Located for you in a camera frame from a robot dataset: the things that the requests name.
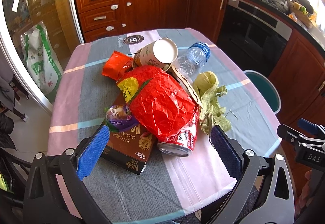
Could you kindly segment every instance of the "oven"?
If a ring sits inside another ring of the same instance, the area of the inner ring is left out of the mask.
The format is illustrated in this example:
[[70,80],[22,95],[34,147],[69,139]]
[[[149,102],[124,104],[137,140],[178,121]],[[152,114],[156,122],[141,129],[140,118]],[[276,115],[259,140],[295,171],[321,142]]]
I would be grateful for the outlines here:
[[228,0],[217,46],[241,70],[268,77],[292,29],[264,10],[242,0]]

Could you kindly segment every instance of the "plastic water bottle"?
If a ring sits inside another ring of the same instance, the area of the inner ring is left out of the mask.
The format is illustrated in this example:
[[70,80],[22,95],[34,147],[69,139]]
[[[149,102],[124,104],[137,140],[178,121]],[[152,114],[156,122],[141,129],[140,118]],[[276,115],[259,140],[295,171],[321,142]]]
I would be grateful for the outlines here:
[[186,54],[178,57],[175,67],[185,77],[193,78],[206,64],[210,57],[210,48],[207,43],[197,42],[188,48]]

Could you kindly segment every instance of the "chair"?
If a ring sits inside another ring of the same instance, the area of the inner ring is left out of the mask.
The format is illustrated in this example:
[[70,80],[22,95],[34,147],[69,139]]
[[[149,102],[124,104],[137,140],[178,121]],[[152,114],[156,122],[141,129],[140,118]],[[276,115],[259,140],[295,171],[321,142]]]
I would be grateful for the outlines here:
[[279,113],[281,109],[281,99],[274,85],[262,74],[253,70],[246,70],[244,74],[256,86],[266,102],[271,107],[274,114]]

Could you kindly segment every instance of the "red plastic bag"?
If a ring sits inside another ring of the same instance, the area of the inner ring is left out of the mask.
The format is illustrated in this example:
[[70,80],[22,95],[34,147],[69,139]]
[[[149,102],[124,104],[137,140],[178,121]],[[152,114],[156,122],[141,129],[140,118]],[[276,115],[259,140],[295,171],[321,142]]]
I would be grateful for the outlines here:
[[192,121],[196,103],[160,68],[137,67],[124,74],[117,86],[135,118],[162,142]]
[[129,56],[118,51],[114,51],[112,56],[104,65],[102,75],[108,76],[117,81],[124,75],[125,72],[132,68],[132,61],[132,58]]

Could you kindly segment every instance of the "table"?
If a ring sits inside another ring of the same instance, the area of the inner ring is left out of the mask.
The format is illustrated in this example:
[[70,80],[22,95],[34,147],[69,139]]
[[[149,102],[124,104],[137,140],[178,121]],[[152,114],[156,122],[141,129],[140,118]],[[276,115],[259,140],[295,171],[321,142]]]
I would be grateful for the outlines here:
[[[137,37],[126,41],[129,44],[124,42],[134,35]],[[101,75],[113,51],[135,53],[159,38],[172,39],[179,53],[197,41],[209,44],[211,57],[203,71],[213,71],[219,84],[226,85],[228,94],[219,102],[238,118],[228,114],[232,129],[227,135],[258,155],[269,156],[278,147],[279,122],[259,91],[218,47],[201,33],[187,28],[144,31],[79,45],[66,67],[55,99],[48,155],[75,148],[102,123],[105,107],[111,106],[120,93],[113,80]],[[58,182],[70,212],[79,216],[62,177],[58,176]],[[155,148],[141,175],[100,158],[83,182],[112,222],[149,224],[201,209],[228,193],[236,179],[229,176],[208,136],[201,133],[189,157],[168,156]]]

